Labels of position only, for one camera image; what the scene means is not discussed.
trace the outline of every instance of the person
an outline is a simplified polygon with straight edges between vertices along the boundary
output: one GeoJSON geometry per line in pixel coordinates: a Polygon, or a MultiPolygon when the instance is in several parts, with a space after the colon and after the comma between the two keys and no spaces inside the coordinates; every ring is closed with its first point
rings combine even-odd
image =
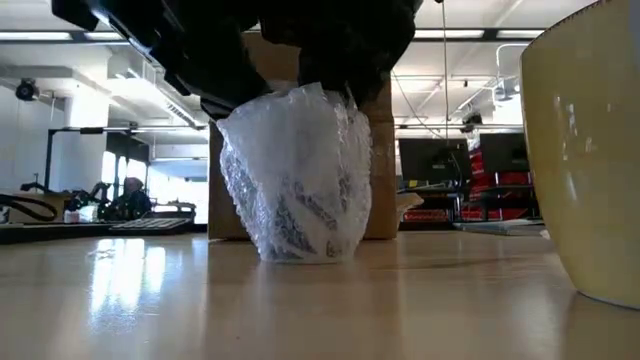
{"type": "Polygon", "coordinates": [[[109,220],[135,220],[140,219],[151,211],[152,205],[149,196],[143,191],[144,183],[135,177],[124,180],[124,194],[114,200],[107,214],[109,220]]]}

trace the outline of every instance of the ceiling light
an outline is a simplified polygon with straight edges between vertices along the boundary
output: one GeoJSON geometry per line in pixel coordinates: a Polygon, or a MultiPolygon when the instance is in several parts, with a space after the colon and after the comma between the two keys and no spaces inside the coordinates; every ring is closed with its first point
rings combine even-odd
{"type": "Polygon", "coordinates": [[[86,36],[87,39],[94,41],[122,40],[122,36],[120,36],[120,34],[112,31],[89,32],[85,33],[84,36],[86,36]]]}
{"type": "Polygon", "coordinates": [[[544,30],[500,30],[498,39],[533,39],[543,32],[544,30]]]}
{"type": "Polygon", "coordinates": [[[68,32],[0,32],[0,40],[5,41],[69,41],[68,32]]]}
{"type": "Polygon", "coordinates": [[[444,36],[451,39],[480,38],[484,30],[416,30],[416,39],[440,39],[444,36]]]}

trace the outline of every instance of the plastic bag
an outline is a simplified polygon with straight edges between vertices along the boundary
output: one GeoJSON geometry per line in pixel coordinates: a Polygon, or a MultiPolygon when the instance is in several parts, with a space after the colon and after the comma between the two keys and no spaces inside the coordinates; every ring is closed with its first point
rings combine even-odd
{"type": "Polygon", "coordinates": [[[319,83],[265,95],[217,122],[220,166],[260,257],[351,258],[371,210],[371,134],[353,100],[319,83]]]}

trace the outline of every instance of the cardboard box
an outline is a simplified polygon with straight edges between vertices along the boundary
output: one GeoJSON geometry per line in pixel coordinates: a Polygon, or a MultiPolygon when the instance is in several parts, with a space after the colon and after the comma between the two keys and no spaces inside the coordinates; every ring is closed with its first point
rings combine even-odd
{"type": "MultiPolygon", "coordinates": [[[[298,49],[273,45],[259,34],[245,34],[245,43],[256,69],[267,80],[295,81],[298,49]]],[[[365,239],[396,237],[395,136],[391,109],[391,84],[387,83],[375,102],[362,107],[369,117],[373,140],[371,158],[372,208],[365,239]]],[[[248,234],[236,214],[220,172],[222,134],[211,127],[209,156],[209,238],[245,239],[248,234]]]]}
{"type": "MultiPolygon", "coordinates": [[[[14,194],[14,196],[34,199],[38,201],[45,202],[51,206],[53,206],[58,211],[58,216],[53,222],[63,222],[64,221],[64,209],[67,203],[71,200],[70,195],[60,195],[60,194],[35,194],[35,193],[18,193],[14,194]]],[[[33,210],[37,214],[49,216],[51,213],[42,208],[41,206],[37,206],[29,203],[21,203],[25,205],[27,208],[33,210]]],[[[38,221],[26,214],[23,214],[15,209],[9,210],[9,222],[23,224],[23,223],[42,223],[43,221],[38,221]]]]}

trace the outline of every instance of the wooden table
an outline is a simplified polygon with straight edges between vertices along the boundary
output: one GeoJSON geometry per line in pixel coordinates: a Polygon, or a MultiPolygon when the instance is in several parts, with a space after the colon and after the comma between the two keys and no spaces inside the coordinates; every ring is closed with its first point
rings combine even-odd
{"type": "Polygon", "coordinates": [[[640,312],[576,295],[542,238],[405,233],[346,265],[249,243],[0,247],[0,359],[635,359],[640,312]]]}

